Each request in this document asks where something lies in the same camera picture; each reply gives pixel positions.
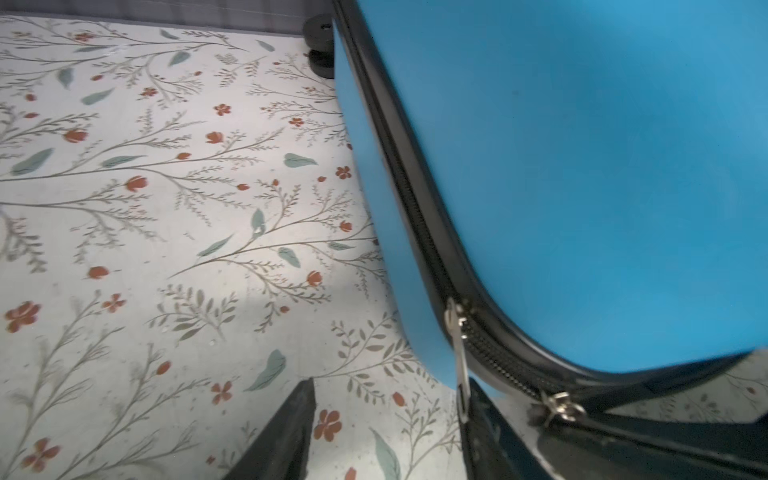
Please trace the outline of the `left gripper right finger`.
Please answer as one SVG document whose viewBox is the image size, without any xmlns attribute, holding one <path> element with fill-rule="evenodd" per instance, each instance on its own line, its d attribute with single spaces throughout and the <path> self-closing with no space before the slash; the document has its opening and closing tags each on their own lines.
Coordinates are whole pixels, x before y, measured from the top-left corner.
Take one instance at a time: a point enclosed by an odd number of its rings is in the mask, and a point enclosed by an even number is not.
<svg viewBox="0 0 768 480">
<path fill-rule="evenodd" d="M 468 479 L 552 479 L 474 379 L 458 387 L 458 413 Z"/>
</svg>

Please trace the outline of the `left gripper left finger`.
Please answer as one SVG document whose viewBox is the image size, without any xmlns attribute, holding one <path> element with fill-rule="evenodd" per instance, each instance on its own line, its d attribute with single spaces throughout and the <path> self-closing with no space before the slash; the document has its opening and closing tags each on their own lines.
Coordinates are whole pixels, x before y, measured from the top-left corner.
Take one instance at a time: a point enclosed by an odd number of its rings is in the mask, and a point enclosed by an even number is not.
<svg viewBox="0 0 768 480">
<path fill-rule="evenodd" d="M 314 381 L 300 381 L 224 479 L 305 479 L 315 411 Z"/>
</svg>

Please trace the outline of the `blue hard-shell suitcase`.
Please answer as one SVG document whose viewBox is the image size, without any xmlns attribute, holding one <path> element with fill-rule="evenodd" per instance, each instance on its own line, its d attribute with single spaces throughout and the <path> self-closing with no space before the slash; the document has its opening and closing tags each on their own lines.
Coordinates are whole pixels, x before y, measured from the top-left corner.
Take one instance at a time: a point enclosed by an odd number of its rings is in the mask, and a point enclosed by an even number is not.
<svg viewBox="0 0 768 480">
<path fill-rule="evenodd" d="M 767 345 L 763 1 L 336 1 L 403 330 L 552 479 L 763 479 L 767 418 L 621 416 Z"/>
</svg>

